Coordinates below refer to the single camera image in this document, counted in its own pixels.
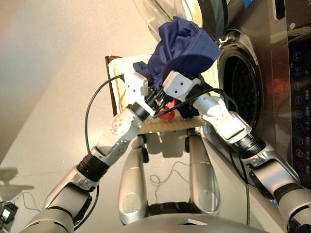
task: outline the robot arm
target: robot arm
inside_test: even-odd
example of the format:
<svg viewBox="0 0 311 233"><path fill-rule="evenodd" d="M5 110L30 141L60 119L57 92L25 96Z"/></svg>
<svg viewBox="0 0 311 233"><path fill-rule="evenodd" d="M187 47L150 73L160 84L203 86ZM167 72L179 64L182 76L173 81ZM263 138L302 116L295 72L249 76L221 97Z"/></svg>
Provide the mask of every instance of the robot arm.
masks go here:
<svg viewBox="0 0 311 233"><path fill-rule="evenodd" d="M83 218L91 203L89 193L109 167L125 153L148 115L138 103L116 115L110 131L52 190L44 203L44 210L27 224L22 233L72 233L74 224Z"/></svg>
<svg viewBox="0 0 311 233"><path fill-rule="evenodd" d="M189 80L172 71L164 84L167 95L181 101L201 93L198 80ZM218 97L201 95L193 106L202 118L212 124L219 136L252 169L250 177L267 198L276 199L289 232L305 224L311 227L311 191L300 185L296 172L269 145L251 132L251 127L235 112L227 110Z"/></svg>

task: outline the washing machine drum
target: washing machine drum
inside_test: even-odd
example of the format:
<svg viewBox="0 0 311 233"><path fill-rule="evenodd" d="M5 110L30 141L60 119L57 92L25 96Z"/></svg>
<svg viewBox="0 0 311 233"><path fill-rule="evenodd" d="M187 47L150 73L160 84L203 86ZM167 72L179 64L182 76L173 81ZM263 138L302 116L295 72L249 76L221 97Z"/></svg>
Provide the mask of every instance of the washing machine drum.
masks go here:
<svg viewBox="0 0 311 233"><path fill-rule="evenodd" d="M239 115L256 127L261 105L261 84L258 66L245 49L231 46L218 60L219 86L237 104ZM232 103L229 110L235 111Z"/></svg>

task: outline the white cable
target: white cable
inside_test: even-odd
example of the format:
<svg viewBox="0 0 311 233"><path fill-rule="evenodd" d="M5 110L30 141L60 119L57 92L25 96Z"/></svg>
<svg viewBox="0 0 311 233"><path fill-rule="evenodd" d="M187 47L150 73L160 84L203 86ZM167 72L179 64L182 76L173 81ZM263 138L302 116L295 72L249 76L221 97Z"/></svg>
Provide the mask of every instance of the white cable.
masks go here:
<svg viewBox="0 0 311 233"><path fill-rule="evenodd" d="M183 163L183 162L177 161L177 162L175 162L175 163L173 164L173 166L172 166L172 168L171 168L171 171L170 171L169 175L168 175L167 178L165 178L164 180L161 181L160 178L159 178L157 175L155 175L155 174L152 174L152 175L150 176L150 178L149 178L150 183L151 183L153 186L156 187L156 189L155 189L155 202L156 202L156 203L157 203L157 192L159 191L161 185L163 185L166 181L169 180L169 178L172 176L172 173L173 173L174 171L175 171L186 183L189 183L189 181L187 181L187 180L179 173L179 171L177 171L177 170L174 169L174 167L175 167L176 164L182 164L182 165L189 166L189 164L185 164L185 163Z"/></svg>
<svg viewBox="0 0 311 233"><path fill-rule="evenodd" d="M30 208L30 207L28 207L28 206L26 205L26 202L25 202L25 194L29 194L29 195L32 197L33 202L34 202L35 209L34 209L34 208ZM4 205L8 205L8 204L10 204L10 203L15 204L15 201L16 201L17 199L19 199L21 196L23 196L24 206L25 206L26 209L28 209L28 210L36 210L36 211L41 212L41 211L38 209L37 205L35 204L35 198L33 197L33 195L32 195L30 192L22 192L22 193L20 193L17 197L15 197L15 198L13 198L13 199L11 199L11 200L3 201L2 204L4 204Z"/></svg>

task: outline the washing machine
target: washing machine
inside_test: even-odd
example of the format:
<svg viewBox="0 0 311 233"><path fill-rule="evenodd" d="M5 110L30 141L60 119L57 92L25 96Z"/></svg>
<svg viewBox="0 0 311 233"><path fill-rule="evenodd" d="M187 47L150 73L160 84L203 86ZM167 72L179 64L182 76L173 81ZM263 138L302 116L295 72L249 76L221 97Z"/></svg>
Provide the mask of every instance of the washing machine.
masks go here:
<svg viewBox="0 0 311 233"><path fill-rule="evenodd" d="M310 1L134 2L157 40L158 27L173 16L195 22L213 38L222 50L216 87L237 103L254 133L275 147L310 188ZM212 129L207 139L229 158L229 147Z"/></svg>

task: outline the red object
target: red object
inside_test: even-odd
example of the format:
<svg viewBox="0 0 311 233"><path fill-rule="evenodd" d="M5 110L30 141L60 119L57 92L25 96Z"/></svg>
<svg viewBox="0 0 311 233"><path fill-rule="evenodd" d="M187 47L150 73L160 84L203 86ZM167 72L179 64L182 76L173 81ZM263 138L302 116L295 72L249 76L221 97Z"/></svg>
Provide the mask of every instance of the red object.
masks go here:
<svg viewBox="0 0 311 233"><path fill-rule="evenodd" d="M173 108L176 105L177 101L178 100L174 99L172 102L168 102L165 106L168 108ZM163 116L159 116L160 119L168 120L168 121L172 120L174 117L175 117L174 111L171 111Z"/></svg>

